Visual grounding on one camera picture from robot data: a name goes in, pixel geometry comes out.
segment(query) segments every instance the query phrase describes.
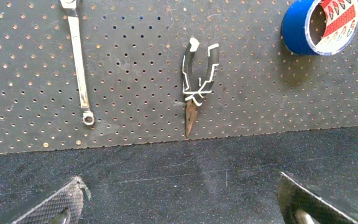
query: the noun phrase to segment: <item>perforated board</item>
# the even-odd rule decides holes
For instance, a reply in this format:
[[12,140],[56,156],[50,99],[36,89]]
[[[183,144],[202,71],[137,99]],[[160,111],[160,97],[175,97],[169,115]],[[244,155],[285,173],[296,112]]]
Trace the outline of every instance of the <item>perforated board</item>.
[[184,140],[192,36],[193,73],[206,72],[215,43],[220,73],[190,139],[358,126],[358,31],[337,55],[292,55],[280,36],[292,2],[80,2],[87,127],[61,5],[0,1],[0,153]]

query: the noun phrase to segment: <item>tape roll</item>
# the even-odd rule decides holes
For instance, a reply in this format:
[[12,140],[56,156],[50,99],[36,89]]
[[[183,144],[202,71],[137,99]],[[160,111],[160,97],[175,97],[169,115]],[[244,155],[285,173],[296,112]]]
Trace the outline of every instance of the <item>tape roll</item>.
[[[318,44],[314,44],[310,20],[318,4],[326,14],[326,30]],[[357,0],[297,0],[284,16],[282,35],[287,48],[295,54],[334,55],[349,44],[357,27]]]

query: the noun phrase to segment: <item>pliers handle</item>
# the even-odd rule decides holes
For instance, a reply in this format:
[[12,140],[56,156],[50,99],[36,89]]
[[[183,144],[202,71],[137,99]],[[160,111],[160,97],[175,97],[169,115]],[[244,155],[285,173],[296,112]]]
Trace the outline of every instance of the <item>pliers handle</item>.
[[219,65],[219,44],[213,44],[208,47],[208,69],[206,75],[204,78],[198,77],[197,79],[194,77],[191,66],[199,45],[200,43],[196,38],[192,37],[190,39],[185,56],[183,57],[181,71],[185,101],[193,100],[197,106],[201,106],[206,94],[212,92],[211,87],[215,82]]

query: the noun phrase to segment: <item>wrench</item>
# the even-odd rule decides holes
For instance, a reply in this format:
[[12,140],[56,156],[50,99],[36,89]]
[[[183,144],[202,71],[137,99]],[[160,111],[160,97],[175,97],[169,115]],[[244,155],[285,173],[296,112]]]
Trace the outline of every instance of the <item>wrench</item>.
[[84,63],[81,49],[80,21],[75,10],[77,8],[77,0],[60,0],[60,2],[66,12],[68,25],[70,26],[75,72],[78,82],[78,91],[80,92],[81,109],[83,110],[82,122],[84,122],[85,125],[92,125],[94,123],[94,114],[91,111],[88,92],[86,91]]

